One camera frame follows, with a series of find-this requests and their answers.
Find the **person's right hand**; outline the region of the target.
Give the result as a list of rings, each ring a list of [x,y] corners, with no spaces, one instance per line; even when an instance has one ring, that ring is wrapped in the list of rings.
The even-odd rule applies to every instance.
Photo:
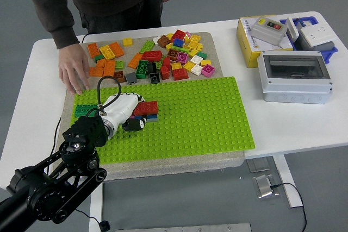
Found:
[[[75,43],[59,50],[58,69],[59,78],[70,94],[80,95],[83,89],[90,88],[88,57],[80,44]]]

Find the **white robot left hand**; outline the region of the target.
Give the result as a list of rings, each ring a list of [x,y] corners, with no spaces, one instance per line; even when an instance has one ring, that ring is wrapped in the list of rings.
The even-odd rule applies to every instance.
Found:
[[[121,125],[124,131],[140,131],[143,130],[147,116],[141,119],[130,118],[139,103],[144,102],[144,98],[137,93],[122,93],[109,106],[104,108],[101,115],[108,139],[111,139]]]

